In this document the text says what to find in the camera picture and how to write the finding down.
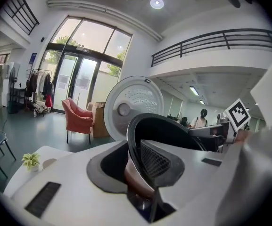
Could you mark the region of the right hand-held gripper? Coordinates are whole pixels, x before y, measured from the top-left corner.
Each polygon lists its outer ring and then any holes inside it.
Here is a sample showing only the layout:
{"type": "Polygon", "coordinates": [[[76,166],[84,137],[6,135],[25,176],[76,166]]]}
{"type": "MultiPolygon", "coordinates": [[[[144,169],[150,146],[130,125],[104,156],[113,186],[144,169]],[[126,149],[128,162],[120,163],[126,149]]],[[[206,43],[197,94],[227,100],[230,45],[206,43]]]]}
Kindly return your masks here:
{"type": "Polygon", "coordinates": [[[248,130],[250,119],[248,109],[240,99],[237,99],[223,113],[218,114],[217,125],[190,128],[188,134],[203,138],[222,136],[224,145],[240,143],[251,135],[248,130]]]}

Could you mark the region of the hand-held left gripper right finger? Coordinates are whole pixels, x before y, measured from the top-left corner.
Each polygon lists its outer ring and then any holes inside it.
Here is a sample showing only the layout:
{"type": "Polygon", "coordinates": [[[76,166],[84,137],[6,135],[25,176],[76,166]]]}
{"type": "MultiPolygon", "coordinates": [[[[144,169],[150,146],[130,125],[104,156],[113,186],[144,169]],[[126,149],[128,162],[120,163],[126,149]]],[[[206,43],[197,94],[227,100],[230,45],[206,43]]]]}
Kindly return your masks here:
{"type": "Polygon", "coordinates": [[[153,180],[155,206],[165,217],[154,226],[218,226],[220,208],[236,172],[241,146],[227,153],[198,151],[142,140],[143,161],[161,169],[153,180]]]}

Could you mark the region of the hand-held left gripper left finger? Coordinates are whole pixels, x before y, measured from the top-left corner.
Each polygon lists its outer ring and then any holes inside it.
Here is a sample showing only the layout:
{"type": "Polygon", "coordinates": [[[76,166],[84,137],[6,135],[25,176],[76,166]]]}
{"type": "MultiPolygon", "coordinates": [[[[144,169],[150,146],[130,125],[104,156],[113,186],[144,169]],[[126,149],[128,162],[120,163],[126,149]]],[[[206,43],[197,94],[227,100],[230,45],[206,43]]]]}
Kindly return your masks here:
{"type": "Polygon", "coordinates": [[[90,159],[121,144],[121,141],[107,143],[78,153],[42,146],[37,150],[40,164],[49,159],[55,162],[36,172],[20,166],[3,193],[16,205],[25,207],[46,183],[60,183],[60,189],[43,213],[45,225],[147,226],[148,222],[126,195],[104,192],[87,176],[90,159]]]}

